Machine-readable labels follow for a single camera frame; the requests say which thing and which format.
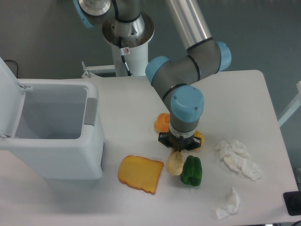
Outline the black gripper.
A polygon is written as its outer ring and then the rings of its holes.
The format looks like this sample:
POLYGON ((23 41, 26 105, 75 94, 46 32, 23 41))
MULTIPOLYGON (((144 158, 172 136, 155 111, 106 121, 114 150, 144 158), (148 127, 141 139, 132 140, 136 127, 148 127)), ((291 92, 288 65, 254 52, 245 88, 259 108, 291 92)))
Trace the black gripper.
POLYGON ((184 136, 176 137, 170 131, 160 132, 158 141, 168 148, 172 148, 175 152, 182 150, 191 151, 201 147, 201 138, 192 135, 185 138, 184 136))

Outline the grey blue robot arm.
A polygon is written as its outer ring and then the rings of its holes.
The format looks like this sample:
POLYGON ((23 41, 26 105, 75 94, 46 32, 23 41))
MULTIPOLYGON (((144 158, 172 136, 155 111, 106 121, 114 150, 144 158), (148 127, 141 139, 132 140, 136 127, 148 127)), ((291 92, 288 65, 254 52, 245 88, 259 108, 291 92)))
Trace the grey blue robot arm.
POLYGON ((204 109, 203 95, 192 84, 228 68, 231 52, 225 43, 213 40, 195 0, 166 4, 187 51, 174 62, 165 56, 148 59, 154 24, 138 0, 74 1, 83 24, 88 28, 101 24, 111 46, 114 64, 99 66, 97 71, 114 71, 118 77, 146 76, 170 112, 167 132, 159 133, 159 142, 175 151, 190 151, 201 147, 195 131, 204 109))

